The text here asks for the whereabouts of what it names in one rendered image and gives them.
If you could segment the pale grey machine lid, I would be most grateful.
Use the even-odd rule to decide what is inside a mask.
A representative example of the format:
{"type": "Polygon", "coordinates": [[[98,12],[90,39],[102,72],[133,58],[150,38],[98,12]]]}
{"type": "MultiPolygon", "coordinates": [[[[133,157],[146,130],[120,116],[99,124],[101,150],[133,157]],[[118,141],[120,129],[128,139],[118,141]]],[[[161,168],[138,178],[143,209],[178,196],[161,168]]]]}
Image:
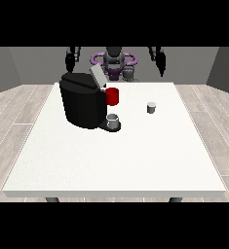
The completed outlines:
{"type": "Polygon", "coordinates": [[[107,83],[107,79],[106,79],[100,65],[96,64],[96,65],[92,66],[90,68],[90,72],[91,72],[92,76],[94,77],[97,86],[100,89],[103,88],[107,83]]]}

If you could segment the black coffee machine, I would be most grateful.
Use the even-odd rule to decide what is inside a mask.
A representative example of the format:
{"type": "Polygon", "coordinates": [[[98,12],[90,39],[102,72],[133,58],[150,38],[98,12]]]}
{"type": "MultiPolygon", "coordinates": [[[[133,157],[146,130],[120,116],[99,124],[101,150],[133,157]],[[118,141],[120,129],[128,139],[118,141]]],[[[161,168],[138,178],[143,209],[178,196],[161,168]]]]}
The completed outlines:
{"type": "Polygon", "coordinates": [[[94,77],[86,73],[65,73],[59,81],[64,112],[67,120],[81,128],[102,128],[109,132],[121,129],[107,126],[107,105],[105,89],[100,89],[94,77]]]}

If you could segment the red pod holder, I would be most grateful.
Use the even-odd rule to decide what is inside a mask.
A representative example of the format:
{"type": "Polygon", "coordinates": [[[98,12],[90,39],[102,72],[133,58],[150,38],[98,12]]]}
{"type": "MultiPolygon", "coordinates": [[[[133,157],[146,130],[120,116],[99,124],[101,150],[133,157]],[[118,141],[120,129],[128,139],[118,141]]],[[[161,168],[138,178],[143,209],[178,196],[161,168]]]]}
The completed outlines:
{"type": "Polygon", "coordinates": [[[119,90],[116,88],[107,88],[105,90],[106,104],[110,106],[117,105],[119,103],[119,90]]]}

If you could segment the small grey cup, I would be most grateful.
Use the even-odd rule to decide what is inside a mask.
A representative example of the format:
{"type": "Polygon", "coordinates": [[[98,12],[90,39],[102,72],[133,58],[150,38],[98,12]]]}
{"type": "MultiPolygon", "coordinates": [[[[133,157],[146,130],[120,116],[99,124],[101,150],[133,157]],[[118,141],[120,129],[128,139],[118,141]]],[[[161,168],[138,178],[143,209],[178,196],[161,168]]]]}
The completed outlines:
{"type": "Polygon", "coordinates": [[[106,117],[107,126],[111,129],[117,128],[119,125],[119,117],[116,114],[109,114],[106,117]]]}

